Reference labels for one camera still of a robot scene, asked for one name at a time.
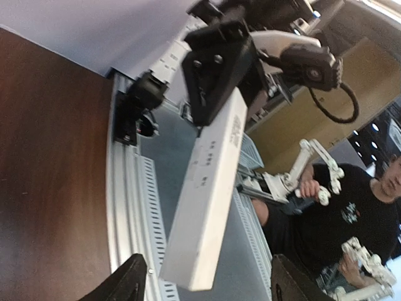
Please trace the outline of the white remote control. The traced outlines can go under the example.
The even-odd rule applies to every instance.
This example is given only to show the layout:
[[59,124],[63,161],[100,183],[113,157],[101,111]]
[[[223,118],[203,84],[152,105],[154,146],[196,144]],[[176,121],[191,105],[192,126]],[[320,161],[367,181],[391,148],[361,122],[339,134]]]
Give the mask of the white remote control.
[[161,279],[191,292],[214,283],[246,115],[235,88],[194,143],[160,269]]

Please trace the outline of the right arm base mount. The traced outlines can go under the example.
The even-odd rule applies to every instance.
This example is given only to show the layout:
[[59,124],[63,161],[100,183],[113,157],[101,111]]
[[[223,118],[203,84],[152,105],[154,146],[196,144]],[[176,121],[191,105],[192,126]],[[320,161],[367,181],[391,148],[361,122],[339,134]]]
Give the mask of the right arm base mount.
[[164,101],[168,84],[153,72],[143,72],[126,92],[118,92],[113,121],[113,139],[125,145],[137,145],[137,136],[152,138],[159,134],[153,110]]

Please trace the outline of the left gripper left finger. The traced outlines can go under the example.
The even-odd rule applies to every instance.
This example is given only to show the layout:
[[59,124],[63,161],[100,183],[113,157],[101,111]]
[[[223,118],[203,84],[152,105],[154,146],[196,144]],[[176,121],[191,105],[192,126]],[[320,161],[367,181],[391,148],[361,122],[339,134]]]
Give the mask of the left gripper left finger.
[[79,301],[143,301],[145,300],[146,278],[145,258],[142,254],[133,254],[97,288]]

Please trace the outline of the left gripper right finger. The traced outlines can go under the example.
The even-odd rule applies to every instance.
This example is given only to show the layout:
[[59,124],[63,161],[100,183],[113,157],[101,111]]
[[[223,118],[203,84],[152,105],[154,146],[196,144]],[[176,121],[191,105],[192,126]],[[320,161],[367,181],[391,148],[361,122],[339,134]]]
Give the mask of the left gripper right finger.
[[274,301],[332,301],[284,255],[274,255],[271,270]]

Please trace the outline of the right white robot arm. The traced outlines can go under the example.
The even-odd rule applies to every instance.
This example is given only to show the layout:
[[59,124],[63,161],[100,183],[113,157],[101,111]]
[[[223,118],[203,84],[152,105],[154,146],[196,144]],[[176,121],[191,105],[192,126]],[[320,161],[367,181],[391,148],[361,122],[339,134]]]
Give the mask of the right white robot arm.
[[268,84],[249,33],[313,17],[308,1],[198,1],[189,10],[185,28],[170,48],[137,77],[119,98],[115,116],[135,125],[165,99],[176,71],[184,72],[192,121],[209,125],[235,88],[247,111],[268,99]]

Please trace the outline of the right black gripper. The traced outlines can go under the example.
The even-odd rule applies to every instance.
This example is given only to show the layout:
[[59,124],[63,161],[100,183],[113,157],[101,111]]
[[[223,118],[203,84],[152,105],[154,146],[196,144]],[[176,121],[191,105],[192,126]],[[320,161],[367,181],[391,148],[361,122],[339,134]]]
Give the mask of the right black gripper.
[[182,61],[192,121],[210,125],[235,88],[248,108],[258,98],[260,61],[249,31],[286,31],[301,17],[301,4],[196,1],[186,13],[210,25],[187,34],[190,51]]

